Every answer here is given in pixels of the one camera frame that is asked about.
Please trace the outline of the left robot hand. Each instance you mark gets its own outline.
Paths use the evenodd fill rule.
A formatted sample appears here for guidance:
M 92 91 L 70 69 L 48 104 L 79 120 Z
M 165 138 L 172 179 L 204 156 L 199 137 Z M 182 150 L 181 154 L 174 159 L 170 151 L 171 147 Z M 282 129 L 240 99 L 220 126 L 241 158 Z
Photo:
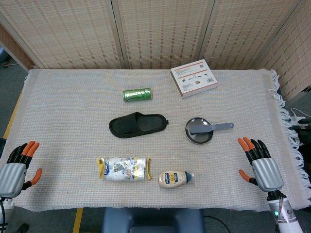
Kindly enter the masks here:
M 25 177 L 39 143 L 30 141 L 16 147 L 9 155 L 7 162 L 0 169 L 0 199 L 13 199 L 21 191 L 38 183 L 42 169 L 36 171 L 35 176 L 25 181 Z

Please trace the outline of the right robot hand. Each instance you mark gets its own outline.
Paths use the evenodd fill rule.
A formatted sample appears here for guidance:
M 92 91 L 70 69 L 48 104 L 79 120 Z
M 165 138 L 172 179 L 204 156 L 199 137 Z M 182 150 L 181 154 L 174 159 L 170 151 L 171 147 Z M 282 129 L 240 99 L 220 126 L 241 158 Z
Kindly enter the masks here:
M 250 177 L 240 169 L 240 176 L 248 183 L 258 186 L 263 192 L 281 190 L 284 180 L 266 145 L 261 140 L 256 141 L 247 137 L 238 138 L 238 143 L 245 152 L 254 173 L 254 177 Z

